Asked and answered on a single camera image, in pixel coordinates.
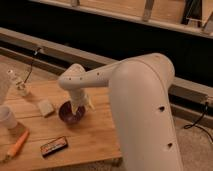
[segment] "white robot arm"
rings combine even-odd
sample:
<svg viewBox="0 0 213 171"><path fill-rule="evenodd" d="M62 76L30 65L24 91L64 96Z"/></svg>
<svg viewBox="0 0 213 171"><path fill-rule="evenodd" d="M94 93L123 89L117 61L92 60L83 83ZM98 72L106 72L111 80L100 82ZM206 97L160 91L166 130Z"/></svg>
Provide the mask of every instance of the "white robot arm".
<svg viewBox="0 0 213 171"><path fill-rule="evenodd" d="M168 58L149 54L85 72L72 65L59 85L79 106L83 88L109 86L112 117L127 171L182 171L168 88L174 69Z"/></svg>

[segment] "carrot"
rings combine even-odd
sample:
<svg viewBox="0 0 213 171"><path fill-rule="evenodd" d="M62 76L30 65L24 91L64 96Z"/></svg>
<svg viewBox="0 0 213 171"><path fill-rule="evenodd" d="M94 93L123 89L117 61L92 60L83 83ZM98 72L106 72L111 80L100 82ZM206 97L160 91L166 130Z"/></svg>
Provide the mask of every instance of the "carrot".
<svg viewBox="0 0 213 171"><path fill-rule="evenodd" d="M30 134L29 130L26 129L25 132L18 139L18 141L14 145L12 145L12 147L8 150L7 156L15 157L15 155L19 152L24 142L27 140L29 134Z"/></svg>

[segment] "white cup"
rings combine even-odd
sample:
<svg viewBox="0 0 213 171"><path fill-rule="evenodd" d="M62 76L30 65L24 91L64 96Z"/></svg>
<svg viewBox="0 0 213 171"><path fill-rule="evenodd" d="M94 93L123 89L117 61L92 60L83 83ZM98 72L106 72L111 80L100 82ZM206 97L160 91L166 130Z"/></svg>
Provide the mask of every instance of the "white cup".
<svg viewBox="0 0 213 171"><path fill-rule="evenodd" d="M0 106L0 125L7 129L13 129L18 122L13 115L13 112L7 106Z"/></svg>

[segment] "black cable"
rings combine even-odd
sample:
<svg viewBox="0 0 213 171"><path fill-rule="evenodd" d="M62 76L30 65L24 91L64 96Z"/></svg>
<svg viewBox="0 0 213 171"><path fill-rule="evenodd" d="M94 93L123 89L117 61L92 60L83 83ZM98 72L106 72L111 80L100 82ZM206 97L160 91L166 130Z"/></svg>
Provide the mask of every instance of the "black cable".
<svg viewBox="0 0 213 171"><path fill-rule="evenodd" d="M29 79L29 77L30 77L30 75L31 75L31 73L32 73L32 71L33 71L33 64L34 64L35 58L36 58L36 56L37 56L37 54L38 54L38 52L39 52L40 50L41 50L41 48L39 47L39 48L35 51L35 53L33 54L33 57L32 57L33 59L32 59L32 61L31 61L31 63L30 63L30 71L29 71L27 77L25 78L24 83L27 82L27 80Z"/></svg>
<svg viewBox="0 0 213 171"><path fill-rule="evenodd" d="M205 128L197 125L204 118L204 116L207 114L208 108L209 108L209 105L208 105L208 102L206 102L205 103L205 108L204 108L204 111L203 111L202 115L193 124L187 124L183 128L184 129L190 129L192 127L199 128L200 130L202 130L203 132L205 132L208 135L208 137L210 138L211 142L213 143L212 135Z"/></svg>

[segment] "wooden table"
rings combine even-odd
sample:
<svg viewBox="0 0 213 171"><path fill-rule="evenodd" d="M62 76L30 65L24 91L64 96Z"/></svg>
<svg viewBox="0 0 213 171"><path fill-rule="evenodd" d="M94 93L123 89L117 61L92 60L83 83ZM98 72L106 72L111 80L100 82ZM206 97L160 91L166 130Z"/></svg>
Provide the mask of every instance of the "wooden table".
<svg viewBox="0 0 213 171"><path fill-rule="evenodd" d="M57 113L69 96L56 81L29 83L27 87L31 94L26 98L20 97L11 88L5 104L12 109L18 121L30 129L30 136L19 155L0 165L0 170L36 170L121 157L107 88L86 89L95 109L88 109L78 124L68 127ZM49 99L56 108L56 112L48 118L43 118L36 106L42 99ZM0 128L0 158L4 157L21 132L21 124L13 131ZM69 148L44 159L40 146L61 136L67 137Z"/></svg>

